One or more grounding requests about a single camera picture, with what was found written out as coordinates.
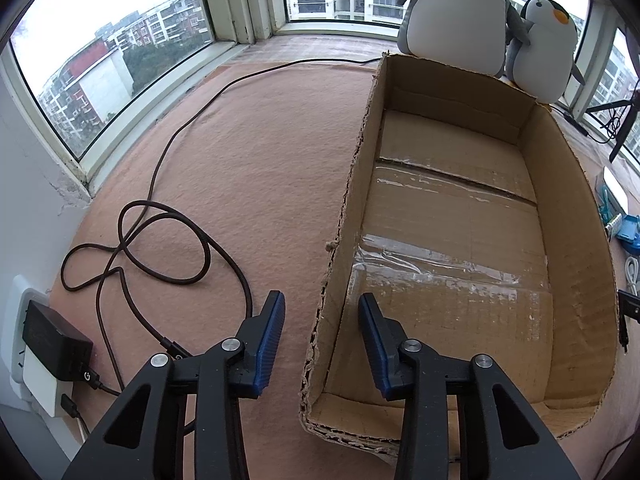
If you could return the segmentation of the open cardboard box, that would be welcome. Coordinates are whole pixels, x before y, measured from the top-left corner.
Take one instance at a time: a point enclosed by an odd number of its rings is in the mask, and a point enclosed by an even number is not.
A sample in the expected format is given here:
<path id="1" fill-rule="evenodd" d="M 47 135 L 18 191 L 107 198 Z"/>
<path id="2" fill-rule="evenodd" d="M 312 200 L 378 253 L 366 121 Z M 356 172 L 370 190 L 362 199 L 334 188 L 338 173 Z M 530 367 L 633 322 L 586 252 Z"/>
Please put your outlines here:
<path id="1" fill-rule="evenodd" d="M 591 186 L 550 112 L 494 77 L 389 55 L 373 78 L 299 413 L 393 460 L 402 405 L 375 387 L 364 292 L 444 356 L 495 358 L 555 437 L 613 380 L 617 286 Z"/>

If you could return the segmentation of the black tripod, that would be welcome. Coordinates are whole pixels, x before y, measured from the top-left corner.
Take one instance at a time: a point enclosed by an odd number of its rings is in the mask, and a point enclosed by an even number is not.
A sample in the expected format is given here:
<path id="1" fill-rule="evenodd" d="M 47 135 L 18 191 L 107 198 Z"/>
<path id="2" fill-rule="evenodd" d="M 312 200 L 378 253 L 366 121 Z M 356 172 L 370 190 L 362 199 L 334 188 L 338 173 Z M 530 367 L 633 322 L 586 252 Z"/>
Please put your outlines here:
<path id="1" fill-rule="evenodd" d="M 594 118 L 601 128 L 605 128 L 614 141 L 614 148 L 608 156 L 608 161 L 614 162 L 639 116 L 638 84 L 634 86 L 628 99 L 590 106 L 586 109 L 586 114 Z"/>

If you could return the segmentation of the small plush penguin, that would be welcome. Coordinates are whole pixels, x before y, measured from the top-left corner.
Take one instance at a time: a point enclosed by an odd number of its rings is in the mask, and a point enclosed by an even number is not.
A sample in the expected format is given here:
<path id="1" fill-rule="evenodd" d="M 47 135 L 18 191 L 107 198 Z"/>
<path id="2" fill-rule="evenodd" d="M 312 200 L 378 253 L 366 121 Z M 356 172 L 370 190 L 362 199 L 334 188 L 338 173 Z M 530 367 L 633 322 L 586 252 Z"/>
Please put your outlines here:
<path id="1" fill-rule="evenodd" d="M 506 76 L 541 104 L 559 101 L 570 78 L 585 83 L 574 60 L 577 27 L 554 0 L 527 0 L 521 18 L 529 44 L 511 40 L 506 51 Z"/>

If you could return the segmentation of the black power adapter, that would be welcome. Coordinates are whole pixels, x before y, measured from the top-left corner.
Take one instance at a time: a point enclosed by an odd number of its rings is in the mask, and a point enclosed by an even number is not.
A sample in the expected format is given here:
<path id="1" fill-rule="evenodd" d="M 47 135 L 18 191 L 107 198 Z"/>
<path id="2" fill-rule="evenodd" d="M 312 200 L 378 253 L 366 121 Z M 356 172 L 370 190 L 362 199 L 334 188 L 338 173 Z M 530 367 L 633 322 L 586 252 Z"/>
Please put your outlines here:
<path id="1" fill-rule="evenodd" d="M 30 300 L 23 328 L 26 347 L 56 379 L 81 382 L 93 342 L 50 307 Z"/>

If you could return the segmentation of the white wall socket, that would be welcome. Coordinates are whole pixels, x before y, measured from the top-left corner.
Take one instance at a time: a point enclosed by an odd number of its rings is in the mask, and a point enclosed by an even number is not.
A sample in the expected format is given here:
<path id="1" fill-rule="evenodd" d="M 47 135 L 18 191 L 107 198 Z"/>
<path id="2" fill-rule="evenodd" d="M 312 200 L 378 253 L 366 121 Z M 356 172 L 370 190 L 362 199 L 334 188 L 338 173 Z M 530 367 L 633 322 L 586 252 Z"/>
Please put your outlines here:
<path id="1" fill-rule="evenodd" d="M 61 396 L 71 394 L 73 384 L 56 379 L 23 339 L 27 308 L 32 301 L 45 306 L 49 302 L 23 275 L 15 275 L 1 315 L 1 359 L 9 372 L 11 390 L 25 406 L 29 404 L 47 418 L 64 417 Z"/>

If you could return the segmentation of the blue folding phone stand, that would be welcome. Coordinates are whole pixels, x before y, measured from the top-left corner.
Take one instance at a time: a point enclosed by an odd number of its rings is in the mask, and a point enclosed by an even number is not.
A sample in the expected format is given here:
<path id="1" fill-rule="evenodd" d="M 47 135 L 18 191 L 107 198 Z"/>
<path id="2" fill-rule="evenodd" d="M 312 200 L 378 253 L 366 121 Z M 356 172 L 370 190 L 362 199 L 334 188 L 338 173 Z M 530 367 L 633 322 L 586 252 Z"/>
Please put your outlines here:
<path id="1" fill-rule="evenodd" d="M 616 238 L 622 247 L 632 256 L 640 256 L 640 226 L 639 217 L 625 214 L 616 233 Z"/>

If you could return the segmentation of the large plush penguin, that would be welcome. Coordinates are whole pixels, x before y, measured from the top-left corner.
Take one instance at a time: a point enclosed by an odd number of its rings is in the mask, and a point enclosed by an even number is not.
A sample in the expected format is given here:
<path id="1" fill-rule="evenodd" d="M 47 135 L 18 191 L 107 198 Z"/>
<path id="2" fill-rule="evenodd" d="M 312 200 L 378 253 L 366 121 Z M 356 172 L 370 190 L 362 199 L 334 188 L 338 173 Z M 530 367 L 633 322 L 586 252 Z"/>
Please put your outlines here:
<path id="1" fill-rule="evenodd" d="M 528 46 L 528 30 L 511 0 L 396 0 L 406 6 L 398 29 L 400 52 L 499 77 L 506 48 Z"/>

